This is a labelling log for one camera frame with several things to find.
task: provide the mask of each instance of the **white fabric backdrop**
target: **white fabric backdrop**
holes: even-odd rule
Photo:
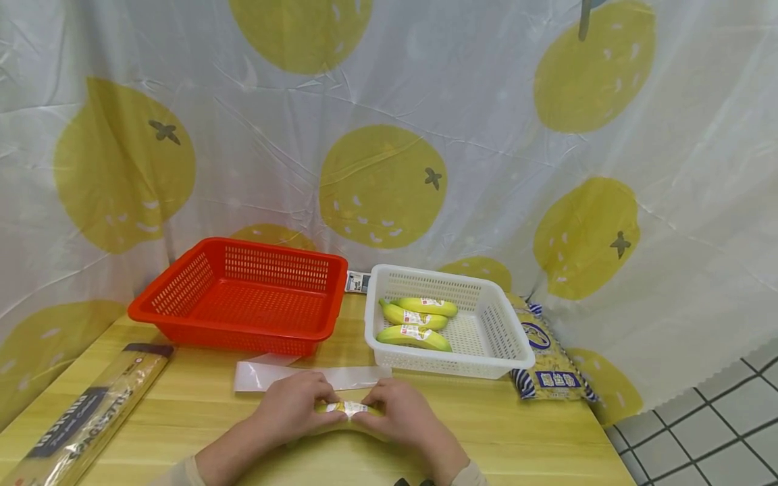
[[[778,5],[594,4],[0,0],[0,428],[214,235],[531,294],[605,423],[778,334]]]

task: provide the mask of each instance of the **grout line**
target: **grout line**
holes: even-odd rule
[[[738,389],[738,388],[740,388],[741,386],[745,385],[745,384],[746,384],[746,383],[748,383],[749,381],[751,381],[751,380],[753,380],[753,379],[757,378],[758,376],[759,376],[758,374],[756,374],[756,375],[751,375],[751,376],[749,376],[748,378],[745,378],[745,379],[743,379],[741,382],[739,382],[739,383],[737,383],[737,384],[733,385],[733,386],[732,386],[732,387],[730,387],[729,389],[727,389],[727,390],[725,390],[725,391],[723,391],[723,392],[719,393],[718,395],[716,395],[715,397],[711,398],[710,400],[706,399],[706,398],[705,398],[705,397],[704,397],[704,396],[703,396],[703,395],[702,395],[702,394],[701,394],[699,391],[697,391],[697,393],[698,393],[698,394],[701,396],[701,398],[703,399],[703,402],[704,402],[704,403],[703,403],[702,405],[699,405],[699,406],[698,406],[697,408],[695,408],[694,410],[692,410],[692,411],[688,412],[687,414],[685,414],[685,415],[681,416],[679,419],[677,419],[677,420],[673,421],[671,424],[669,424],[669,425],[665,425],[665,426],[664,426],[664,428],[661,428],[661,429],[659,429],[657,432],[654,432],[653,434],[649,435],[649,436],[648,436],[648,437],[646,437],[645,439],[638,441],[638,442],[637,442],[635,445],[632,445],[632,444],[630,444],[630,443],[629,443],[629,441],[626,439],[626,437],[624,437],[624,435],[621,433],[621,431],[619,431],[619,434],[621,434],[621,436],[622,436],[622,439],[624,439],[624,442],[626,442],[626,444],[627,444],[627,446],[628,446],[628,448],[627,448],[626,450],[634,450],[634,449],[636,449],[636,448],[638,448],[638,447],[642,446],[642,445],[643,445],[643,444],[645,444],[646,442],[650,441],[651,439],[655,439],[655,438],[656,438],[658,435],[660,435],[662,432],[664,432],[664,431],[665,431],[665,430],[667,430],[668,428],[670,428],[670,427],[672,427],[672,426],[674,426],[674,425],[676,425],[676,424],[680,423],[681,421],[684,421],[684,420],[686,420],[687,418],[691,417],[692,415],[694,415],[694,414],[696,414],[697,412],[701,411],[703,408],[705,408],[705,407],[707,407],[708,405],[710,405],[710,402],[714,402],[714,401],[716,401],[716,400],[718,400],[718,399],[720,399],[720,398],[723,398],[723,397],[725,397],[726,395],[728,395],[728,394],[730,394],[730,393],[734,392],[735,390],[737,390],[737,389]]]
[[[774,469],[773,469],[773,468],[772,468],[772,467],[771,467],[771,466],[770,466],[770,465],[767,463],[767,461],[765,461],[765,460],[762,458],[762,456],[760,456],[760,455],[759,455],[759,454],[758,454],[758,453],[757,453],[757,452],[756,452],[756,451],[755,451],[755,450],[754,450],[754,449],[753,449],[753,448],[752,448],[752,447],[751,447],[751,446],[748,444],[748,442],[746,442],[746,441],[745,441],[745,437],[744,437],[743,435],[741,435],[740,433],[738,433],[738,431],[736,431],[736,430],[734,429],[734,427],[733,427],[732,425],[730,425],[730,423],[727,421],[727,419],[726,419],[726,418],[724,418],[724,416],[723,416],[721,413],[719,413],[719,411],[718,411],[718,410],[716,410],[716,408],[713,406],[713,404],[711,404],[711,403],[708,401],[708,399],[707,399],[707,398],[705,398],[705,396],[704,396],[702,393],[700,393],[700,392],[699,392],[699,390],[697,390],[697,388],[696,388],[696,387],[695,387],[695,389],[694,389],[694,390],[695,390],[695,391],[696,391],[696,392],[697,392],[697,393],[700,395],[700,397],[701,397],[701,398],[702,398],[702,399],[705,401],[705,403],[706,403],[706,404],[709,404],[709,405],[710,405],[710,409],[713,411],[713,413],[714,413],[714,414],[716,414],[716,415],[718,415],[718,417],[721,419],[721,421],[722,421],[722,422],[723,422],[723,423],[724,423],[724,424],[725,424],[727,427],[729,427],[729,429],[730,429],[730,430],[731,430],[731,431],[732,431],[732,432],[735,434],[735,437],[737,437],[737,438],[738,438],[738,440],[739,440],[740,442],[743,442],[743,445],[744,445],[744,446],[746,446],[746,447],[748,448],[748,450],[750,450],[750,451],[751,451],[751,453],[754,455],[754,457],[756,457],[756,459],[758,459],[758,460],[759,460],[759,462],[761,462],[761,463],[764,465],[764,467],[766,467],[766,468],[767,468],[767,470],[768,470],[768,471],[770,471],[770,473],[771,473],[771,474],[772,474],[772,475],[773,475],[773,476],[774,476],[774,477],[775,477],[775,478],[778,480],[778,473],[776,473],[776,471],[775,471],[775,470],[774,470]]]
[[[749,363],[749,362],[745,361],[743,358],[741,358],[741,361],[743,361],[743,363],[745,363],[745,364],[747,365],[747,367],[749,367],[750,369],[752,369],[752,370],[754,371],[754,373],[756,373],[756,375],[757,375],[759,378],[761,378],[761,379],[765,380],[765,381],[767,382],[767,384],[768,384],[768,385],[770,385],[770,386],[773,388],[773,390],[775,390],[775,391],[778,391],[778,386],[775,386],[775,385],[773,385],[773,382],[771,382],[770,380],[768,380],[767,378],[765,378],[765,376],[762,374],[762,371],[767,371],[767,369],[770,367],[770,363],[768,363],[768,365],[767,365],[767,366],[766,366],[766,367],[765,367],[765,368],[764,368],[762,371],[757,371],[757,369],[756,369],[756,368],[754,368],[753,366],[751,366],[751,363]]]
[[[619,428],[618,428],[618,427],[616,427],[615,425],[613,425],[613,428],[615,428],[615,429],[616,429],[616,431],[619,433],[619,435],[622,437],[622,439],[624,439],[624,443],[625,443],[625,444],[628,446],[628,445],[629,445],[629,442],[627,442],[627,440],[625,439],[625,437],[624,437],[624,434],[622,434],[622,431],[620,431],[620,430],[619,430]],[[650,483],[650,482],[651,482],[651,476],[649,476],[649,475],[648,475],[648,473],[646,472],[646,468],[645,468],[645,467],[643,467],[643,463],[642,463],[642,462],[640,462],[640,458],[639,458],[639,457],[637,456],[637,454],[635,454],[635,452],[634,452],[633,450],[631,450],[630,448],[628,448],[628,449],[627,449],[626,451],[624,451],[624,452],[628,452],[628,451],[629,451],[629,452],[631,452],[631,453],[633,454],[633,457],[634,457],[634,458],[635,458],[635,460],[637,461],[637,465],[638,465],[638,466],[640,466],[640,470],[641,470],[641,471],[643,472],[643,474],[646,476],[646,479],[648,479],[648,483]]]
[[[770,366],[775,365],[776,363],[778,363],[778,356],[769,360],[766,365],[759,369],[759,372],[764,373]]]
[[[764,424],[761,424],[760,426],[758,426],[758,427],[756,427],[756,428],[746,432],[745,434],[739,434],[734,429],[734,427],[732,427],[729,424],[729,422],[727,422],[724,419],[724,417],[719,413],[719,411],[716,410],[716,408],[713,406],[713,402],[714,401],[719,400],[720,398],[723,398],[723,397],[727,396],[728,394],[734,392],[736,389],[740,388],[741,386],[745,385],[746,383],[748,383],[751,380],[756,379],[756,378],[762,378],[774,390],[778,391],[778,387],[773,385],[767,378],[762,376],[762,373],[764,371],[766,371],[771,366],[773,366],[776,363],[778,363],[778,356],[776,356],[774,359],[770,360],[760,370],[757,370],[754,366],[751,366],[751,364],[749,362],[745,361],[745,359],[743,359],[743,358],[741,358],[741,361],[743,361],[743,363],[745,363],[750,368],[750,370],[752,370],[754,372],[754,375],[751,375],[751,376],[743,379],[739,383],[736,383],[735,385],[731,386],[729,389],[725,390],[722,393],[719,393],[718,395],[716,395],[715,397],[713,397],[710,400],[707,397],[705,397],[705,395],[703,395],[702,392],[700,392],[697,389],[696,386],[693,386],[692,388],[694,389],[694,391],[703,400],[703,404],[698,406],[698,407],[695,407],[690,412],[687,412],[686,414],[682,415],[680,418],[677,418],[676,420],[674,420],[670,424],[665,423],[664,419],[655,410],[652,410],[652,412],[656,415],[657,419],[659,419],[659,422],[663,425],[663,427],[662,427],[662,429],[660,429],[659,431],[649,435],[645,439],[638,441],[635,445],[630,444],[629,441],[624,436],[624,434],[622,433],[621,429],[619,429],[618,426],[613,425],[613,428],[617,431],[617,433],[621,436],[621,438],[624,441],[624,443],[627,445],[626,449],[624,449],[623,451],[621,451],[619,453],[619,457],[621,457],[622,461],[623,461],[624,455],[626,455],[627,453],[630,453],[630,452],[633,453],[633,456],[635,457],[635,460],[637,461],[638,465],[640,466],[640,469],[643,471],[643,474],[645,474],[645,476],[648,478],[648,482],[643,483],[640,486],[654,486],[654,482],[655,481],[659,481],[659,480],[664,479],[664,478],[666,478],[668,476],[671,476],[672,474],[675,474],[675,473],[679,472],[680,470],[685,469],[689,465],[693,465],[697,469],[697,471],[700,473],[702,478],[705,480],[705,482],[708,484],[708,486],[710,486],[710,481],[705,476],[705,474],[703,474],[702,470],[698,466],[698,463],[703,461],[703,460],[705,460],[705,459],[708,459],[709,457],[711,457],[711,456],[713,456],[715,454],[718,454],[719,452],[723,451],[724,449],[726,449],[728,447],[731,447],[731,446],[737,444],[738,442],[743,442],[744,446],[746,446],[748,448],[748,450],[751,451],[751,453],[762,464],[764,464],[764,466],[776,477],[776,479],[778,479],[778,473],[745,441],[745,439],[747,439],[748,437],[754,435],[755,433],[761,432],[765,428],[768,428],[768,427],[778,423],[778,418],[774,418],[772,420],[769,420],[769,421],[765,422]],[[681,444],[681,441],[678,440],[678,437],[675,436],[675,433],[673,433],[673,431],[671,430],[671,427],[679,424],[680,422],[682,422],[682,421],[686,420],[687,418],[691,417],[692,415],[700,412],[703,408],[706,408],[706,407],[710,407],[710,409],[713,411],[713,413],[716,414],[716,416],[718,416],[718,418],[721,421],[723,421],[724,424],[735,434],[736,439],[732,439],[731,441],[726,442],[726,443],[722,444],[721,446],[718,446],[717,448],[708,451],[707,453],[704,453],[703,455],[701,455],[697,459],[692,459],[691,455],[689,454],[689,452],[686,450],[686,448],[683,446],[683,444]],[[640,461],[640,458],[638,457],[637,453],[635,452],[635,449],[637,449],[638,447],[642,446],[643,444],[649,442],[651,439],[655,439],[656,437],[658,437],[664,431],[670,432],[670,435],[673,437],[673,439],[675,439],[677,444],[680,445],[681,450],[683,450],[684,454],[686,454],[686,456],[690,459],[690,462],[689,463],[684,463],[680,467],[676,467],[676,468],[674,468],[672,470],[669,470],[667,473],[660,474],[659,476],[652,478],[652,477],[649,477],[648,473],[646,472],[646,468],[643,466],[643,463]],[[768,484],[766,486],[778,486],[778,482],[770,483],[770,484]]]
[[[773,424],[776,424],[776,423],[778,423],[778,418],[774,418],[771,421],[767,421],[764,424],[760,425],[759,427],[754,428],[753,430],[749,431],[747,434],[744,434],[743,435],[743,439],[747,439],[751,435],[754,435],[756,432],[760,432],[763,429],[768,428],[770,425],[773,425]],[[705,459],[708,459],[711,456],[715,456],[716,454],[720,453],[724,449],[728,449],[729,447],[734,446],[735,444],[737,444],[740,441],[741,440],[736,437],[735,439],[732,439],[729,442],[725,442],[724,444],[721,444],[720,446],[718,446],[715,449],[709,450],[708,452],[704,453],[702,456],[698,457],[697,459],[692,460],[692,462],[693,463],[701,463]],[[666,472],[666,473],[664,473],[664,474],[662,474],[660,476],[655,477],[654,481],[659,481],[659,480],[665,479],[667,476],[671,476],[672,474],[675,474],[675,473],[679,472],[681,469],[684,469],[687,466],[688,466],[688,464],[683,464],[682,466],[676,467],[675,469],[671,469],[668,472]]]
[[[716,400],[718,400],[718,399],[720,399],[720,398],[724,398],[724,397],[726,397],[727,395],[729,395],[730,393],[734,392],[735,390],[737,390],[737,389],[738,389],[738,388],[740,388],[741,386],[745,385],[745,384],[746,384],[746,383],[748,383],[749,381],[751,381],[751,380],[753,380],[753,379],[756,379],[756,378],[758,378],[758,377],[759,377],[759,375],[758,375],[758,374],[754,374],[754,375],[751,375],[751,376],[749,376],[748,378],[744,378],[744,379],[743,379],[743,380],[742,380],[740,383],[736,384],[735,386],[731,387],[731,388],[730,388],[730,389],[728,389],[728,390],[725,390],[725,391],[723,391],[723,392],[719,393],[718,395],[716,395],[715,397],[711,398],[710,400],[708,400],[708,399],[705,397],[705,395],[703,395],[703,394],[702,394],[702,392],[700,392],[699,390],[697,390],[697,387],[696,387],[696,386],[694,386],[693,388],[694,388],[695,390],[697,390],[697,393],[699,393],[699,395],[700,395],[700,396],[703,398],[703,400],[705,400],[705,401],[709,401],[709,402],[714,402],[714,401],[716,401]]]
[[[686,420],[687,418],[689,418],[689,417],[691,417],[692,415],[696,414],[697,412],[701,411],[703,408],[705,408],[705,406],[706,406],[705,404],[702,404],[702,405],[698,405],[698,406],[694,407],[694,408],[692,409],[692,411],[690,411],[690,412],[686,412],[686,413],[685,413],[685,414],[683,414],[683,415],[682,415],[680,418],[676,418],[674,421],[670,422],[670,423],[668,424],[668,427],[673,427],[673,426],[675,426],[675,425],[677,425],[677,424],[680,424],[681,422],[683,422],[683,421],[684,421],[684,420]]]
[[[674,440],[677,442],[677,444],[678,444],[678,445],[681,447],[681,450],[683,451],[683,453],[684,453],[684,454],[686,454],[686,457],[687,457],[687,458],[689,458],[689,464],[691,464],[691,465],[692,465],[692,466],[693,466],[695,469],[697,469],[697,472],[699,473],[699,475],[703,477],[703,480],[705,481],[705,484],[707,484],[707,486],[713,486],[713,485],[710,483],[710,481],[708,480],[708,478],[706,477],[706,475],[705,475],[705,474],[703,474],[703,470],[701,470],[701,469],[699,468],[699,465],[697,465],[697,461],[695,461],[695,460],[694,460],[694,458],[692,457],[692,454],[689,454],[689,451],[688,451],[688,450],[686,450],[686,448],[683,446],[683,444],[681,443],[681,441],[680,441],[680,440],[678,440],[678,437],[676,437],[676,436],[675,436],[675,432],[673,432],[673,429],[672,429],[672,428],[670,428],[670,427],[669,427],[667,424],[665,424],[665,423],[664,423],[664,420],[662,420],[662,417],[660,417],[660,416],[659,416],[659,414],[657,413],[657,411],[656,411],[656,410],[654,410],[654,411],[652,411],[652,412],[653,412],[653,413],[654,413],[654,414],[657,416],[657,418],[659,419],[659,421],[660,421],[660,422],[662,422],[662,425],[664,425],[664,427],[665,427],[665,428],[668,430],[668,432],[670,432],[670,436],[672,436],[672,438],[673,438],[673,439],[674,439]]]

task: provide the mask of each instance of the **spaghetti package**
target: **spaghetti package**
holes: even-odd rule
[[[173,347],[128,344],[0,486],[73,486],[167,364]]]
[[[523,400],[580,400],[598,401],[578,368],[567,357],[543,320],[524,302],[511,299],[513,309],[535,353],[535,366],[510,372],[513,384]]]

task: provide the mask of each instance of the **tile floor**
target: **tile floor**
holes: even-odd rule
[[[606,432],[639,486],[778,486],[778,339]]]

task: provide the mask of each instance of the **basket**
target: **basket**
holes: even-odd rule
[[[170,340],[312,355],[335,328],[348,264],[326,253],[208,238],[130,305]]]
[[[457,305],[458,314],[438,331],[451,343],[451,353],[376,341],[378,333],[393,325],[384,319],[378,299],[401,297],[429,297]],[[534,366],[527,335],[497,284],[418,268],[373,267],[365,307],[365,341],[376,363],[391,368],[498,379],[511,369]]]

